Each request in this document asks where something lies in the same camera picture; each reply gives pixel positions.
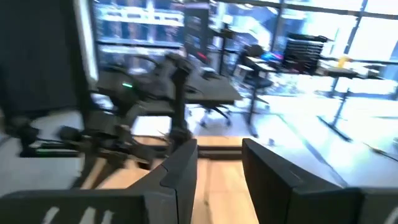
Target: desk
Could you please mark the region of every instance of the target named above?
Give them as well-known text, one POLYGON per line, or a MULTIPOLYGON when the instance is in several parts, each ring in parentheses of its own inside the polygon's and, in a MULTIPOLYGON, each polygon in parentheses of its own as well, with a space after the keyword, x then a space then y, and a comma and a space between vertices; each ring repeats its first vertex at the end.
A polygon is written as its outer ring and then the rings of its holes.
MULTIPOLYGON (((112 79, 116 73, 114 72, 101 72, 100 79, 97 83, 97 88, 107 95, 112 95, 113 89, 112 79)), ((174 99, 174 84, 171 80, 166 83, 169 86, 167 93, 168 98, 174 99)), ((229 83, 227 77, 219 76, 205 80, 200 76, 200 71, 193 72, 190 75, 187 85, 194 87, 198 91, 196 93, 186 93, 185 99, 188 104, 201 104, 201 105, 234 105, 236 100, 241 100, 242 97, 229 83)), ((169 101, 166 100, 149 100, 143 101, 142 105, 146 109, 146 116, 173 116, 174 110, 169 101)))
MULTIPOLYGON (((265 61, 258 59, 258 58, 247 57, 247 60, 248 60, 248 63, 250 64, 250 66, 256 68, 255 69, 256 72, 265 72, 265 73, 275 72, 275 73, 289 73, 289 74, 299 75, 298 71, 291 71, 291 70, 284 69, 284 68, 274 69, 274 68, 268 66, 265 61)), ((368 76, 368 73, 366 73, 368 71, 369 70, 366 70, 366 69, 350 70, 347 68, 336 68, 336 67, 332 67, 329 65, 321 64, 318 67, 318 69, 315 71, 315 73, 313 73, 313 74, 306 73, 303 75, 314 75, 314 76, 333 77, 333 78, 345 77, 345 78, 349 78, 349 79, 360 78, 360 79, 382 80, 382 78, 374 76, 374 75, 368 76)), ((340 107, 338 108, 333 121, 327 122, 321 116, 318 117, 322 123, 325 123, 330 129, 332 129, 336 134, 338 134, 345 141, 350 141, 351 138, 348 137, 346 134, 342 133, 339 129, 337 129, 336 124, 340 118, 341 111, 343 110, 343 107, 345 105, 347 97, 349 96, 350 93, 351 92, 349 91, 349 89, 347 89, 347 92, 344 93, 340 107)), ((252 97, 251 97, 249 113, 246 118, 246 122, 248 124, 249 131, 254 137, 257 137, 257 131, 251 122, 252 122, 252 114, 254 111, 254 104, 255 104, 256 96, 257 96, 257 87, 255 86, 254 91, 252 93, 252 97)))

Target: office chair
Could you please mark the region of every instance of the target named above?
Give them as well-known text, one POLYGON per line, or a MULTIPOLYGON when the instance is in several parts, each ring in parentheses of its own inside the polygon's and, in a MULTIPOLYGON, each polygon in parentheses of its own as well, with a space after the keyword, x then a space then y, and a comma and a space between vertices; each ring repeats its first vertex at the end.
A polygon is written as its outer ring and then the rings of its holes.
MULTIPOLYGON (((256 67, 248 64, 247 57, 260 57, 262 54, 264 54, 264 50, 260 45, 257 44, 247 45, 239 53, 232 72, 232 76, 238 88, 245 88, 249 91, 257 91, 258 89, 265 90, 274 84, 274 82, 267 78, 267 74, 264 78, 262 78, 260 76, 261 72, 258 72, 256 67)), ((266 109, 269 109, 269 103, 267 101, 259 98, 257 95, 255 100, 265 103, 266 109)))
MULTIPOLYGON (((202 71, 202 76, 203 77, 212 77, 212 76, 217 76, 217 75, 219 75, 219 74, 217 74, 214 69, 212 69, 210 67, 204 67, 203 68, 203 71, 202 71)), ((231 114, 231 111, 229 110, 228 107, 226 107, 224 105, 210 103, 210 104, 201 104, 201 105, 199 105, 197 107, 194 107, 194 108, 204 108, 206 110, 205 111, 205 115, 202 117, 202 119, 200 120, 200 123, 199 123, 200 126, 202 126, 203 128, 206 127, 206 121, 205 120, 207 118, 207 115, 210 114, 212 111, 215 111, 215 112, 219 113, 220 115, 222 115, 226 119, 226 125, 227 126, 231 126, 232 125, 231 119, 229 118, 229 116, 231 114), (227 109, 227 112, 221 111, 220 108, 227 109)))

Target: floor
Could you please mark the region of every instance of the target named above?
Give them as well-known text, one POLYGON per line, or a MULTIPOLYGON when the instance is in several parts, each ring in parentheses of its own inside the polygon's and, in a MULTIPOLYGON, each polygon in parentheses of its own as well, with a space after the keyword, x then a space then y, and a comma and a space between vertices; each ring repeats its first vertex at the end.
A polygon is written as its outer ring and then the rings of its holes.
MULTIPOLYGON (((398 137, 398 102, 348 100, 338 127, 354 142, 344 142, 315 116, 333 116, 339 100, 274 96, 265 99, 271 104, 271 110, 258 104, 256 110, 261 114, 254 115, 254 123, 259 132, 257 141, 270 150, 315 175, 328 176, 330 181, 398 186, 398 177, 395 177, 398 163, 372 154, 368 146, 396 153, 398 147, 393 140, 398 137)), ((198 123, 204 111, 193 109, 192 117, 188 118, 192 133, 196 136, 249 136, 241 114, 247 101, 236 104, 237 107, 232 108, 231 127, 225 125, 221 116, 212 113, 207 119, 207 128, 203 128, 198 123)), ((34 123, 43 129, 43 138, 53 138, 52 133, 63 124, 79 128, 79 114, 55 113, 34 123)), ((161 136, 168 132, 169 126, 170 119, 166 117, 141 117, 133 133, 161 136)), ((0 195, 25 189, 67 189, 78 175, 78 159, 21 159, 16 157, 18 152, 16 139, 0 147, 0 195)), ((122 170, 102 187, 127 187, 145 173, 144 170, 122 170)), ((240 161, 199 161, 193 223, 258 223, 240 161)))
MULTIPOLYGON (((120 189, 147 174, 134 163, 109 178, 101 189, 120 189)), ((258 223, 251 203, 241 161, 198 161, 198 180, 192 214, 193 224, 258 223)))

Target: wood panel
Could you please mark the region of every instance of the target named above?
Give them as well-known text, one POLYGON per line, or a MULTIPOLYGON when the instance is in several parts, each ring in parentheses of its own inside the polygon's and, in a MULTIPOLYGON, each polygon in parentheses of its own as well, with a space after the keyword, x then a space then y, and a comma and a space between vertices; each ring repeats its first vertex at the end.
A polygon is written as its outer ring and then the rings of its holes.
MULTIPOLYGON (((198 140, 199 146, 242 146, 242 139, 251 138, 250 136, 244 137, 228 137, 228 136, 194 136, 198 140)), ((151 137, 135 137, 135 140, 150 146, 165 146, 166 143, 159 139, 151 137)))
MULTIPOLYGON (((161 141, 142 138, 145 144, 161 141)), ((202 137, 198 142, 207 145, 228 144, 229 146, 241 144, 242 138, 234 137, 202 137)), ((156 160, 155 166, 162 160, 156 160)), ((95 176, 97 169, 101 168, 104 161, 98 160, 96 169, 91 173, 95 176)), ((148 170, 138 168, 134 161, 127 161, 126 168, 117 171, 99 187, 99 189, 125 189, 148 174, 148 170)), ((84 188, 92 182, 90 176, 84 188)), ((193 224, 224 224, 224 223, 258 223, 251 203, 249 191, 244 179, 241 161, 211 161, 198 160, 197 189, 192 213, 193 224)))

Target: monitor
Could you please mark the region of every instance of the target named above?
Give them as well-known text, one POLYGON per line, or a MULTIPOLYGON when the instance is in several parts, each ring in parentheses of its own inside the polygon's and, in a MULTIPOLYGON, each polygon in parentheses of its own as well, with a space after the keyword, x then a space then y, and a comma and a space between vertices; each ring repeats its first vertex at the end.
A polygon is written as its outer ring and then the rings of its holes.
POLYGON ((188 0, 184 4, 184 47, 187 54, 208 63, 209 0, 188 0))

